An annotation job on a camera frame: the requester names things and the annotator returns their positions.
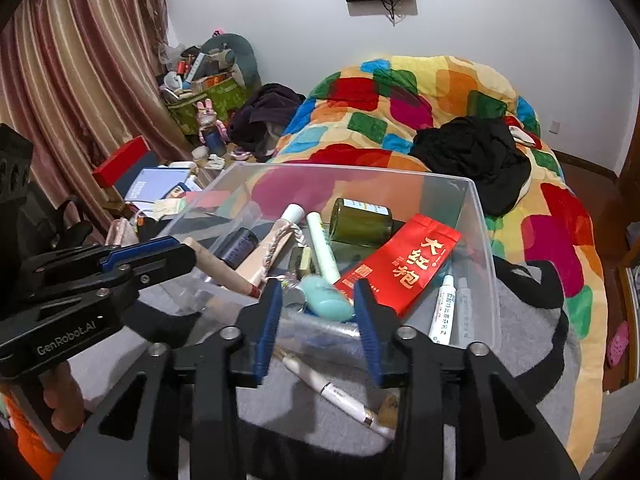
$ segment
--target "cable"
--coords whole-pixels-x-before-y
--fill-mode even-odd
[[[389,19],[394,24],[394,27],[396,26],[396,5],[398,3],[400,3],[400,0],[382,0],[382,6],[389,13]]]

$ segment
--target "clear plastic storage box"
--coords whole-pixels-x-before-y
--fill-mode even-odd
[[[478,340],[494,351],[500,348],[494,263],[476,186],[466,178],[379,168],[236,162],[199,193],[161,236],[178,240],[191,236],[214,252],[239,227],[264,238],[290,203],[299,204],[306,213],[319,212],[328,225],[340,197],[385,206],[395,220],[407,221],[421,213],[459,231],[462,237],[445,264],[459,289],[450,344],[462,348]],[[293,240],[289,245],[270,274],[287,269]],[[350,270],[372,252],[337,243],[332,248],[340,272]],[[444,268],[403,319],[423,333],[429,332]],[[198,269],[162,286],[183,312],[203,312],[212,329],[232,324],[242,307],[257,301],[218,286]],[[465,302],[465,307],[459,309],[459,302]],[[466,319],[456,319],[460,312],[466,313]],[[357,325],[325,322],[294,306],[283,310],[277,343],[303,354],[364,366]]]

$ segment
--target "green bag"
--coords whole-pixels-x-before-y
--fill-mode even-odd
[[[196,103],[207,98],[211,99],[218,118],[226,124],[229,117],[246,101],[246,91],[230,77],[193,97],[166,104],[169,113],[186,136],[198,134],[200,125]]]

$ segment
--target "pink stuffed bunny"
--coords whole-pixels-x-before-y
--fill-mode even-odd
[[[218,128],[222,140],[224,142],[229,142],[229,137],[226,134],[226,126],[222,121],[218,119],[218,116],[213,109],[213,103],[211,102],[211,99],[206,99],[204,101],[204,104],[202,103],[202,101],[198,101],[196,103],[196,107],[198,109],[198,124],[200,125],[200,130],[198,132],[200,142],[204,144],[204,132],[208,132],[215,127]]]

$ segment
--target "pink slipper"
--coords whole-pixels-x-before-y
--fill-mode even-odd
[[[247,160],[249,157],[253,155],[253,153],[246,152],[245,150],[240,148],[240,146],[236,146],[234,150],[231,153],[229,153],[229,155],[231,155],[231,158],[235,160]]]
[[[607,361],[610,367],[613,368],[620,362],[627,346],[629,346],[629,325],[623,321],[607,346]]]

